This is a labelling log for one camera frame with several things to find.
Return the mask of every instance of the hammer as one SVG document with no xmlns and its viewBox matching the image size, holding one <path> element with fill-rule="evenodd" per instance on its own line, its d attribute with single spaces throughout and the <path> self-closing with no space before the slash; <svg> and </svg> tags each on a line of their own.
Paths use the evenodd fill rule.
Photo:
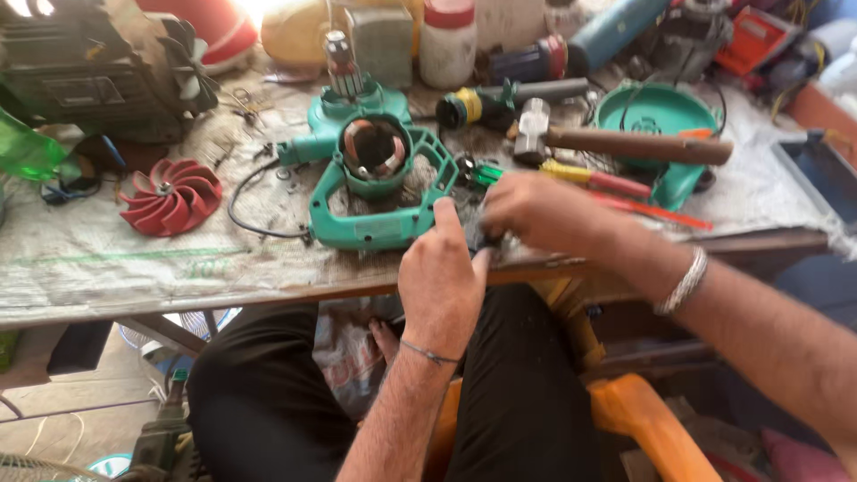
<svg viewBox="0 0 857 482">
<path fill-rule="evenodd" d="M 530 99 L 518 121 L 514 159 L 538 166 L 545 161 L 545 147 L 590 151 L 613 156 L 722 166 L 732 155 L 733 144 L 715 139 L 654 136 L 638 132 L 597 129 L 564 129 L 549 125 L 550 105 Z"/>
</svg>

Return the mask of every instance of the green plastic bottle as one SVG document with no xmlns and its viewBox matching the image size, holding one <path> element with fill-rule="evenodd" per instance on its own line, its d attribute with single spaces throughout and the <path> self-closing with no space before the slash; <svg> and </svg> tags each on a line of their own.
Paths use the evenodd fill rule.
<svg viewBox="0 0 857 482">
<path fill-rule="evenodd" d="M 54 177 L 54 167 L 64 158 L 65 151 L 57 141 L 0 109 L 0 171 L 46 181 Z"/>
</svg>

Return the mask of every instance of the workbench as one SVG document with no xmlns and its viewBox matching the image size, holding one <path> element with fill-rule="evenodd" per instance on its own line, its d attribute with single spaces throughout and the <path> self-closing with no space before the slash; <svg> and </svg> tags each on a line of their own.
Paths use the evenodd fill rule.
<svg viewBox="0 0 857 482">
<path fill-rule="evenodd" d="M 221 106 L 198 118 L 184 142 L 171 150 L 173 159 L 193 157 L 209 166 L 231 150 L 216 171 L 224 186 L 220 208 L 191 232 L 173 238 L 140 235 L 119 216 L 126 207 L 116 201 L 111 184 L 96 196 L 49 207 L 35 184 L 9 183 L 6 220 L 0 226 L 0 330 L 115 320 L 194 355 L 205 342 L 158 314 L 393 292 L 401 251 L 339 251 L 299 239 L 262 237 L 230 221 L 226 203 L 235 186 L 269 161 L 253 161 L 253 155 L 267 142 L 307 132 L 310 97 L 326 80 L 297 86 L 265 83 L 261 81 L 265 68 L 258 63 L 219 79 Z M 273 107 L 261 112 L 255 126 L 231 112 L 234 101 L 229 93 L 237 88 Z M 698 242 L 713 256 L 770 281 L 801 258 L 827 251 L 829 235 L 837 234 L 799 185 L 778 168 L 772 154 L 767 155 L 774 140 L 800 134 L 773 126 L 739 90 L 724 90 L 729 107 L 724 138 L 735 142 L 735 153 L 717 170 L 714 187 L 693 196 L 682 209 L 713 221 L 715 231 L 688 232 L 650 222 L 647 226 L 671 238 Z M 416 116 L 433 112 L 443 93 L 416 86 L 408 94 Z M 700 96 L 711 105 L 719 102 L 712 92 Z M 576 101 L 555 108 L 554 117 L 579 125 L 585 111 L 586 105 Z M 431 122 L 419 124 L 436 127 Z M 477 157 L 495 157 L 512 167 L 511 143 L 496 133 L 473 128 L 443 135 L 454 154 L 466 148 Z M 239 217 L 268 229 L 296 230 L 307 221 L 307 198 L 325 165 L 317 162 L 284 174 L 286 180 L 268 171 L 241 194 Z M 420 179 L 410 182 L 405 185 L 417 191 Z M 456 198 L 465 227 L 475 229 L 474 203 L 466 193 L 461 196 Z M 335 213 L 366 209 L 347 193 L 338 193 L 332 201 Z M 586 260 L 534 252 L 513 240 L 504 252 L 489 283 L 603 274 Z"/>
</svg>

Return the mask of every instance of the silver bangle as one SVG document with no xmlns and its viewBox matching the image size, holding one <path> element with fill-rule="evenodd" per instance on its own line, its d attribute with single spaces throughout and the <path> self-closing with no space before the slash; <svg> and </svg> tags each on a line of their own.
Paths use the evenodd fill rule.
<svg viewBox="0 0 857 482">
<path fill-rule="evenodd" d="M 705 254 L 705 250 L 699 246 L 694 246 L 693 263 L 691 263 L 690 269 L 687 270 L 687 274 L 675 287 L 675 290 L 667 296 L 667 299 L 655 305 L 655 314 L 669 316 L 675 313 L 699 285 L 707 268 L 708 256 Z"/>
</svg>

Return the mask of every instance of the thin bracelet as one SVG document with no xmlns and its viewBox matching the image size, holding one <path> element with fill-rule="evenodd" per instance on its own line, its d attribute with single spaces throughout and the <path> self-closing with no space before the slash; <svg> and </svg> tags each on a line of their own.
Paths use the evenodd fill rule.
<svg viewBox="0 0 857 482">
<path fill-rule="evenodd" d="M 401 340 L 401 342 L 402 342 L 402 345 L 405 345 L 408 348 L 410 348 L 411 350 L 413 350 L 417 353 L 420 353 L 421 355 L 423 355 L 423 357 L 430 359 L 431 361 L 435 362 L 438 366 L 440 366 L 440 364 L 443 362 L 457 364 L 460 361 L 460 360 L 453 360 L 452 358 L 444 358 L 444 357 L 441 357 L 439 355 L 435 355 L 434 353 L 423 350 L 419 346 L 412 345 L 411 343 L 408 343 L 405 340 Z"/>
<path fill-rule="evenodd" d="M 667 299 L 655 305 L 655 314 L 668 316 L 675 313 L 696 290 L 707 268 L 708 256 L 705 255 L 705 250 L 699 246 L 694 246 L 691 267 L 687 270 L 685 277 L 681 279 L 679 285 L 675 287 L 675 290 L 667 296 Z"/>
</svg>

